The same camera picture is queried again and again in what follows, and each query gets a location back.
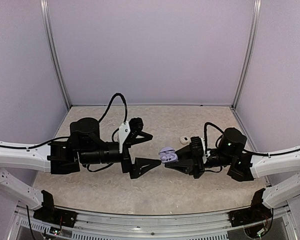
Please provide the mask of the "purple round charging case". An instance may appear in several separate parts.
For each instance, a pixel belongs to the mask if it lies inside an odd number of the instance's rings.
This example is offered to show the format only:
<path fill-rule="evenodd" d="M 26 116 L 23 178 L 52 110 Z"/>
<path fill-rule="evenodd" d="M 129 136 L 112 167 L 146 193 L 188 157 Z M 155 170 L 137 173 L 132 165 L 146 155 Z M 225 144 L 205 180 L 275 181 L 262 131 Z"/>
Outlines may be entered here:
<path fill-rule="evenodd" d="M 164 147 L 158 153 L 163 164 L 174 163 L 178 161 L 176 150 L 172 147 Z"/>

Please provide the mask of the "cream earbud charging case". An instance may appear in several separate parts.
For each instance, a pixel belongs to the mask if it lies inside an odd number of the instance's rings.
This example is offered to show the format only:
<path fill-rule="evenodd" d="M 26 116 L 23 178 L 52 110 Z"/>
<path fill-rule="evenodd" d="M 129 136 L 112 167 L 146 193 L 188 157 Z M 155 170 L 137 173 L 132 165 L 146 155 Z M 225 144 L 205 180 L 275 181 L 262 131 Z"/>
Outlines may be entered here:
<path fill-rule="evenodd" d="M 186 145 L 190 142 L 190 138 L 188 136 L 182 136 L 179 138 L 181 144 Z"/>

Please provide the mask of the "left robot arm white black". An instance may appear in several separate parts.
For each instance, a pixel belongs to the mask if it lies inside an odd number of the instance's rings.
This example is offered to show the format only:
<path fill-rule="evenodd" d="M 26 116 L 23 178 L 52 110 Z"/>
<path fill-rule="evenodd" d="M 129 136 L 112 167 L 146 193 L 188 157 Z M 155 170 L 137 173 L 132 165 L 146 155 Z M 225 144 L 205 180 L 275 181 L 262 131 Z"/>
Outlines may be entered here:
<path fill-rule="evenodd" d="M 79 172 L 81 167 L 119 163 L 124 174 L 128 173 L 131 179 L 137 179 L 161 164 L 156 159 L 131 159 L 131 146 L 153 138 L 151 134 L 143 132 L 143 126 L 141 118 L 132 118 L 119 127 L 118 141 L 103 141 L 99 121 L 85 117 L 70 124 L 68 137 L 30 146 L 0 141 L 0 190 L 18 198 L 29 209 L 39 210 L 47 221 L 56 222 L 60 218 L 60 211 L 54 205 L 53 195 L 27 185 L 7 169 L 68 175 Z"/>

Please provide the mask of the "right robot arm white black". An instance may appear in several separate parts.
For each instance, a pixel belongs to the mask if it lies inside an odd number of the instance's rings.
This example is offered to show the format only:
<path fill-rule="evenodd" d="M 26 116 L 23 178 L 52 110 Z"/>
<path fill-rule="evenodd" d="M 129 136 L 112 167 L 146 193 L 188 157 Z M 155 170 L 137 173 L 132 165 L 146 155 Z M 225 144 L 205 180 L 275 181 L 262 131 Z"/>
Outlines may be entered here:
<path fill-rule="evenodd" d="M 213 168 L 228 167 L 227 175 L 237 182 L 248 182 L 268 175 L 293 172 L 290 178 L 255 192 L 246 218 L 256 222 L 266 209 L 300 195 L 300 145 L 282 151 L 258 153 L 245 150 L 247 137 L 238 129 L 222 131 L 214 148 L 208 147 L 207 137 L 192 137 L 179 150 L 164 147 L 158 153 L 166 168 L 200 178 Z"/>

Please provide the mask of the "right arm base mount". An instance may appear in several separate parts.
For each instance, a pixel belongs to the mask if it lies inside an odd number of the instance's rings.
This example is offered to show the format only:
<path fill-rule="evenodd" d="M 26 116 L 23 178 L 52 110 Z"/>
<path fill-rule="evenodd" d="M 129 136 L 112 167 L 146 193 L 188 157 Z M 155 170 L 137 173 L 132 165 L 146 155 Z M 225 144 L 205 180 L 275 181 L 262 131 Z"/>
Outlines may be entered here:
<path fill-rule="evenodd" d="M 265 188 L 262 188 L 254 193 L 249 207 L 232 210 L 228 213 L 232 227 L 248 225 L 272 218 L 272 209 L 263 205 L 263 193 L 265 190 Z"/>

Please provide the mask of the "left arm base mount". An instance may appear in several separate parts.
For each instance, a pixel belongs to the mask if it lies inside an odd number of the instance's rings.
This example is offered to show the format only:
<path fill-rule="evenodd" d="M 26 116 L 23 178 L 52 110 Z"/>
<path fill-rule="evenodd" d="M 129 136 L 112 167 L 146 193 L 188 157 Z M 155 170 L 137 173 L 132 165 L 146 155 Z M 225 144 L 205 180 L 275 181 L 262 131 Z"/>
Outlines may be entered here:
<path fill-rule="evenodd" d="M 33 217 L 37 220 L 55 224 L 60 227 L 73 228 L 78 213 L 55 207 L 53 195 L 45 190 L 42 190 L 41 193 L 41 206 L 33 211 Z"/>

